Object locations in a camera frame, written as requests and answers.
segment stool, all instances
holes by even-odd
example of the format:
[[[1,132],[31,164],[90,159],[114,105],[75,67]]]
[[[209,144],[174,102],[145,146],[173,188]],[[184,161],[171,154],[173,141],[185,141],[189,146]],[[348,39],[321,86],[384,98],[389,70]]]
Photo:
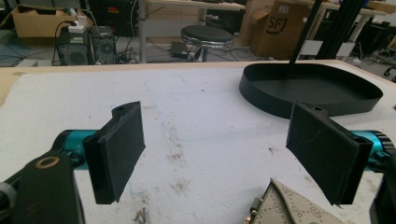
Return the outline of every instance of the stool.
[[[195,59],[199,58],[201,49],[204,50],[202,62],[206,62],[208,49],[222,49],[233,45],[233,36],[227,31],[204,25],[184,27],[181,29],[181,40],[187,44],[200,47],[195,54]]]

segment patterned bag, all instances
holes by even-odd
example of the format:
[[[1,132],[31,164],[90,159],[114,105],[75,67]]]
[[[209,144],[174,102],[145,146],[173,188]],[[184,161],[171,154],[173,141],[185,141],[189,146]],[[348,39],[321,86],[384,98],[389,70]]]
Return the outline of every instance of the patterned bag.
[[[245,224],[279,223],[343,223],[337,217],[307,200],[304,196],[271,179],[264,195],[256,198],[250,207]]]

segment stain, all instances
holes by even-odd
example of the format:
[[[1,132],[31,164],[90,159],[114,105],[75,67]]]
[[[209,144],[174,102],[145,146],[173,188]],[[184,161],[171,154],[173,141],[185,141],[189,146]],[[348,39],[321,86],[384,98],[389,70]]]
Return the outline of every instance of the stain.
[[[304,179],[306,179],[309,182],[313,181],[313,179],[312,179],[312,177],[310,175],[304,175]]]
[[[275,148],[275,147],[268,147],[268,150],[271,152],[271,155],[274,156],[274,153],[279,151],[279,149]]]
[[[366,180],[367,184],[370,186],[370,191],[371,191],[372,193],[376,193],[377,187],[376,187],[376,185],[373,183],[373,181],[371,181],[370,179],[365,179],[365,180]]]
[[[136,212],[136,216],[134,217],[135,223],[139,224],[146,224],[147,219],[146,219],[146,207],[143,207],[139,211]]]
[[[317,131],[315,133],[315,136],[313,136],[311,139],[308,139],[308,140],[304,141],[304,144],[308,144],[308,143],[311,143],[311,142],[315,141],[316,139],[318,139],[319,136],[322,135],[322,133],[324,131],[326,131],[326,129]]]
[[[153,105],[151,105],[151,106],[143,106],[143,109],[145,109],[145,110],[150,110],[150,109],[153,109],[153,108],[154,108]]]
[[[27,73],[15,72],[15,73],[12,74],[12,76],[21,76],[21,75],[24,75],[24,74],[27,74]]]
[[[169,155],[168,159],[169,161],[182,161],[182,157],[183,157],[183,152],[181,151],[180,153]]]
[[[143,198],[142,198],[142,203],[143,204],[147,204],[149,202],[149,196],[143,196]]]
[[[171,188],[177,195],[186,194],[189,191],[190,181],[186,179],[179,179],[175,185],[171,185]]]
[[[347,213],[342,212],[342,213],[340,213],[340,216],[341,217],[347,217]]]
[[[168,140],[173,143],[176,147],[181,147],[181,144],[178,142],[177,136],[177,129],[176,128],[171,128],[169,132],[169,138]]]
[[[181,81],[183,81],[184,83],[188,84],[189,86],[191,85],[189,82],[187,82],[182,76],[178,76],[180,78]]]

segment black metal pole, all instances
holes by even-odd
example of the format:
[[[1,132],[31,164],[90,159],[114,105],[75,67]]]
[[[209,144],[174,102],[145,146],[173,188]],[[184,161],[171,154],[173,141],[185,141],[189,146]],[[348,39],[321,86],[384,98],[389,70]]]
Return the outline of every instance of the black metal pole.
[[[365,0],[344,0],[338,15],[330,28],[327,38],[320,47],[317,60],[335,59],[338,50],[344,41],[347,40],[347,34],[354,24],[361,11]]]
[[[301,48],[303,47],[306,37],[308,36],[309,30],[311,29],[311,26],[315,21],[315,17],[318,14],[321,2],[322,2],[322,0],[316,0],[315,4],[312,6],[311,13],[309,14],[308,20],[305,23],[304,29],[300,35],[300,39],[298,40],[297,45],[294,49],[294,52],[291,55],[291,59],[289,61],[289,64],[290,64],[289,71],[291,70],[291,67],[296,63],[296,60],[298,59],[298,56],[300,55]]]

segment black tray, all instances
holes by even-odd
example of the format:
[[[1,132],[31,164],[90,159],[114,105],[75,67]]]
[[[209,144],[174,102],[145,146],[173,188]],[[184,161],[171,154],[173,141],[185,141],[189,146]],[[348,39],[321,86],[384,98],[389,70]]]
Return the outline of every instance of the black tray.
[[[248,65],[239,90],[251,104],[284,119],[296,101],[322,107],[333,117],[371,111],[383,96],[361,77],[314,63]]]

